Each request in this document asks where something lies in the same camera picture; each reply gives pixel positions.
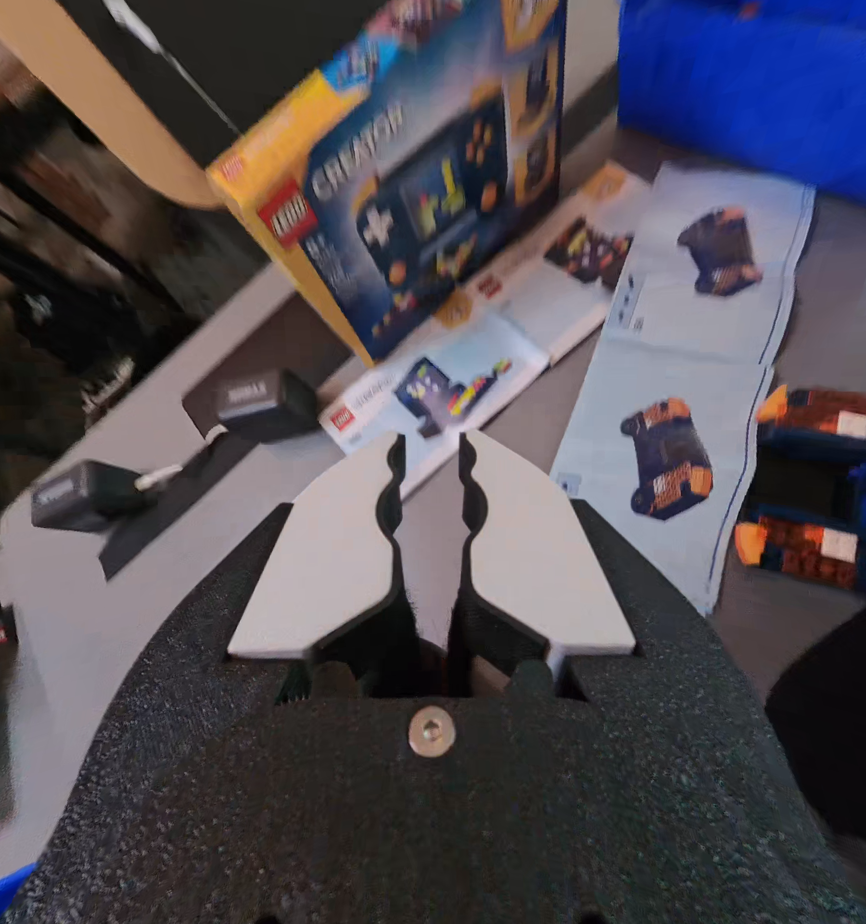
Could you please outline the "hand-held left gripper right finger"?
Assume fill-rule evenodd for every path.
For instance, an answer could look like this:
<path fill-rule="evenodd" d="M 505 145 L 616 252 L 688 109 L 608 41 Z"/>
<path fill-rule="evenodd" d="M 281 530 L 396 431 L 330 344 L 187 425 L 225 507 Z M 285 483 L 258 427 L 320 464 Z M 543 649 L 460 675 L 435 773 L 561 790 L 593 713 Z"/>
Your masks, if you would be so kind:
<path fill-rule="evenodd" d="M 631 656 L 635 634 L 578 517 L 549 476 L 485 433 L 462 433 L 458 649 L 510 676 L 541 661 Z"/>

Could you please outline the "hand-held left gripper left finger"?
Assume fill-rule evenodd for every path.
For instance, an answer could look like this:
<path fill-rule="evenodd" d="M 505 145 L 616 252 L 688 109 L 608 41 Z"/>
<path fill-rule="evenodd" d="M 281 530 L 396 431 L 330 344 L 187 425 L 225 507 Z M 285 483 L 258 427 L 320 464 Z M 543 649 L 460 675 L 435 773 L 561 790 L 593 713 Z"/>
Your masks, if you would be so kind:
<path fill-rule="evenodd" d="M 228 643 L 234 661 L 386 661 L 416 647 L 395 532 L 404 434 L 386 432 L 289 506 Z"/>

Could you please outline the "black power adapter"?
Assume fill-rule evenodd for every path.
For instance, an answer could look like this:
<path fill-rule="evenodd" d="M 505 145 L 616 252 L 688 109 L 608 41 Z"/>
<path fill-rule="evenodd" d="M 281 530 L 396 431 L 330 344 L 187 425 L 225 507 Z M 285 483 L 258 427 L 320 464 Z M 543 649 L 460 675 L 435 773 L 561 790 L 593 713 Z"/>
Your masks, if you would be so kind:
<path fill-rule="evenodd" d="M 288 369 L 210 376 L 183 400 L 201 435 L 219 426 L 257 444 L 273 444 L 319 428 L 315 389 Z"/>
<path fill-rule="evenodd" d="M 170 465 L 150 472 L 81 460 L 31 492 L 30 519 L 36 528 L 99 533 L 142 513 L 157 491 L 183 470 Z"/>

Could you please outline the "small instruction booklet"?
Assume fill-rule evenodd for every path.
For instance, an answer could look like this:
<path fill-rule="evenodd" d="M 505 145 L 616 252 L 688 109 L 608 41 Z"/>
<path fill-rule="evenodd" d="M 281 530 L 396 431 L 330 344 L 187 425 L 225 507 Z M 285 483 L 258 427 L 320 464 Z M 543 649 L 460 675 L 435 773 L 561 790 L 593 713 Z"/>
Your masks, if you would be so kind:
<path fill-rule="evenodd" d="M 548 368 L 548 354 L 511 321 L 485 313 L 430 333 L 363 372 L 322 411 L 322 428 L 346 454 L 382 433 L 405 438 L 405 498 Z"/>

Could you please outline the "open instruction booklet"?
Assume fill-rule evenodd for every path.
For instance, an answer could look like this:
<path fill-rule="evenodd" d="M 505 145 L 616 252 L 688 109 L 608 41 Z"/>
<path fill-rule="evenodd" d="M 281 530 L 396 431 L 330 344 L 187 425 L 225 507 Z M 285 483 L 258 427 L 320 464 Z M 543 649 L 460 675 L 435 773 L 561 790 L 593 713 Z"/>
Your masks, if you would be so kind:
<path fill-rule="evenodd" d="M 755 468 L 810 184 L 662 166 L 551 469 L 703 616 Z"/>

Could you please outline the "closed instruction booklet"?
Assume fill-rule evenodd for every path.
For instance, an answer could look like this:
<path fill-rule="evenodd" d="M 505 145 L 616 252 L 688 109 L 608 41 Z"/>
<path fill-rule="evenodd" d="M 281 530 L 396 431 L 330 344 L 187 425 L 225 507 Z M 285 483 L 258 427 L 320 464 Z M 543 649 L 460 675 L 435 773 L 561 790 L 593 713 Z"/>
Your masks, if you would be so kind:
<path fill-rule="evenodd" d="M 601 328 L 651 184 L 608 161 L 464 287 L 556 364 Z"/>

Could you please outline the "blue orange brick model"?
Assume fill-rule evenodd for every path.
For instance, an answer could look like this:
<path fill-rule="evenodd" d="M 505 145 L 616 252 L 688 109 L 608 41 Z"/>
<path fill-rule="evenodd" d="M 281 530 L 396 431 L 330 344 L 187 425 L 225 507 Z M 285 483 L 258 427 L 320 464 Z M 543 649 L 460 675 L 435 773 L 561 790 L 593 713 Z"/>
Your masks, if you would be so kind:
<path fill-rule="evenodd" d="M 756 421 L 740 562 L 866 596 L 866 394 L 783 385 Z"/>

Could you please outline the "toy brick set box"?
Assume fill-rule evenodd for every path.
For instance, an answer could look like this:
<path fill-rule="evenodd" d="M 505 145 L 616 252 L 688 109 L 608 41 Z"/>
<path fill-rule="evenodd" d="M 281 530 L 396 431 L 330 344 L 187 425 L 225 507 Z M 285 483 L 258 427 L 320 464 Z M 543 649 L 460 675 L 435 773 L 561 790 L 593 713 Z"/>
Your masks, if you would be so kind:
<path fill-rule="evenodd" d="M 568 3 L 387 2 L 207 170 L 367 365 L 559 194 Z"/>

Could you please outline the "tan rounded board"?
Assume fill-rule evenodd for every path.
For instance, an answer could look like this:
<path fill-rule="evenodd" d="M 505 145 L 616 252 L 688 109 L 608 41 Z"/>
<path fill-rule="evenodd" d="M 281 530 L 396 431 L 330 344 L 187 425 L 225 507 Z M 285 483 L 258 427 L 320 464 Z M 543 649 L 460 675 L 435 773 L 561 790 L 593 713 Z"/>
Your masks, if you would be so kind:
<path fill-rule="evenodd" d="M 222 211 L 206 172 L 53 1 L 0 1 L 0 43 L 151 190 Z"/>

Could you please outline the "black backdrop panel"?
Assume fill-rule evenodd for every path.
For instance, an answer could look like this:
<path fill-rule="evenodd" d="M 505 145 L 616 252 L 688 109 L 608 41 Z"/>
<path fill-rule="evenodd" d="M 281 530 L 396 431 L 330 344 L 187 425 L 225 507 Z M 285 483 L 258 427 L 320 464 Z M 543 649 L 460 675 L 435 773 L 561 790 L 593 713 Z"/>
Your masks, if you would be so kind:
<path fill-rule="evenodd" d="M 61 1 L 173 138 L 208 167 L 305 77 L 357 38 L 382 1 Z"/>

